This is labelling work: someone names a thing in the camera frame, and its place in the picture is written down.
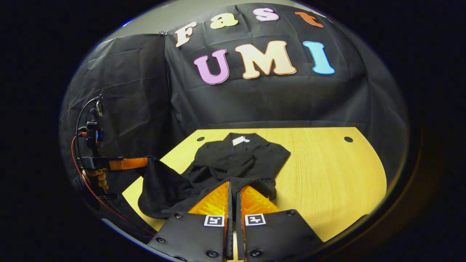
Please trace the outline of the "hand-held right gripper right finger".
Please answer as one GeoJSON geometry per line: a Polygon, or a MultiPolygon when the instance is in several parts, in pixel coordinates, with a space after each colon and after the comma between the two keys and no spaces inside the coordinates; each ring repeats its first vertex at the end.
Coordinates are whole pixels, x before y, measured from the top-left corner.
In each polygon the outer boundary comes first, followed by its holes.
{"type": "Polygon", "coordinates": [[[298,262],[323,246],[297,210],[281,211],[251,186],[237,194],[238,258],[246,262],[298,262]]]}

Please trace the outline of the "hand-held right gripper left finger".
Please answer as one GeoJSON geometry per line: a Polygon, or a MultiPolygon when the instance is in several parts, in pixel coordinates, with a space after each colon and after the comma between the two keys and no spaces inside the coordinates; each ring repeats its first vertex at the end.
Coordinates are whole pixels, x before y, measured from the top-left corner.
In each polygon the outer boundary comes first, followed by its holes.
{"type": "Polygon", "coordinates": [[[226,262],[233,257],[230,183],[206,195],[188,212],[176,212],[149,247],[184,262],[226,262]]]}

